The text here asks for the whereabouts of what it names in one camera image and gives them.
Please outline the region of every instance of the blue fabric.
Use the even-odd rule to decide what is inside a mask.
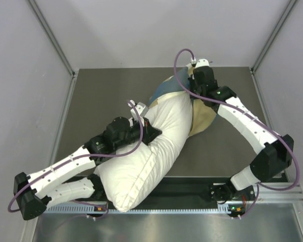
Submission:
[[[182,82],[183,86],[185,88],[189,88],[190,83],[189,83],[189,80],[188,80],[188,76],[189,76],[188,75],[188,67],[182,68],[177,73],[177,76],[180,79],[180,81]],[[180,92],[180,91],[183,91],[183,90],[184,89],[180,86],[180,84],[178,83],[176,78],[174,76],[172,76],[171,79],[169,79],[168,81],[163,82],[162,84],[160,84],[158,86],[155,93],[153,94],[153,96],[149,100],[148,106],[150,106],[160,96],[163,96],[165,94],[172,93],[172,92]]]

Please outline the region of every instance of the white wall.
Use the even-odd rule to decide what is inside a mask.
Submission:
[[[303,189],[303,0],[298,1],[256,76],[274,128],[295,140]]]
[[[47,166],[69,83],[26,1],[0,1],[0,242],[19,241],[14,176]]]
[[[182,48],[213,66],[251,66],[288,0],[37,2],[78,69],[171,67]]]

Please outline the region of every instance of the robotic arm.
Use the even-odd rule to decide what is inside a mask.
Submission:
[[[131,103],[135,106],[139,116],[132,108],[133,118],[115,118],[112,123],[107,125],[102,134],[91,138],[69,157],[41,171],[29,175],[22,172],[15,176],[14,195],[35,179],[41,177],[39,181],[30,185],[16,199],[24,220],[35,218],[47,208],[59,203],[79,198],[94,197],[98,199],[103,192],[103,185],[97,175],[92,174],[71,183],[64,182],[111,158],[93,157],[90,154],[116,154],[118,149],[138,141],[140,137],[139,119],[143,125],[142,142],[146,145],[162,133],[162,131],[152,127],[149,120],[144,117],[148,112],[148,107],[145,104],[138,103],[136,105],[133,101]],[[83,156],[81,161],[73,160],[73,157],[77,156]]]
[[[255,122],[260,121],[229,87],[218,86],[213,70],[206,59],[198,60],[189,82],[191,92],[225,102],[243,111],[239,112],[227,105],[203,101],[206,106],[211,107],[219,116],[230,122],[247,139],[257,154],[249,166],[232,176],[227,184],[219,186],[212,193],[215,200],[220,198],[227,201],[238,191],[257,183],[268,182],[291,165],[291,156],[281,142]],[[292,137],[285,135],[282,139],[292,150],[294,145]]]

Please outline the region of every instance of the tan fabric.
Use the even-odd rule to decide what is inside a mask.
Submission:
[[[192,75],[194,67],[188,69],[188,74]],[[156,106],[158,104],[158,99],[151,103],[150,108]],[[204,131],[216,117],[216,113],[210,108],[203,104],[202,100],[196,99],[193,102],[193,119],[191,124],[191,131],[189,133],[189,137],[196,135],[202,131]]]

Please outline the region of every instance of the white fabric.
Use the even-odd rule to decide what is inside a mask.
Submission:
[[[192,103],[186,92],[169,93],[158,100],[146,117],[163,131],[148,146],[142,143],[132,154],[112,158],[95,170],[107,198],[121,212],[140,204],[172,167],[181,152],[191,127]],[[137,143],[117,151],[132,150]]]

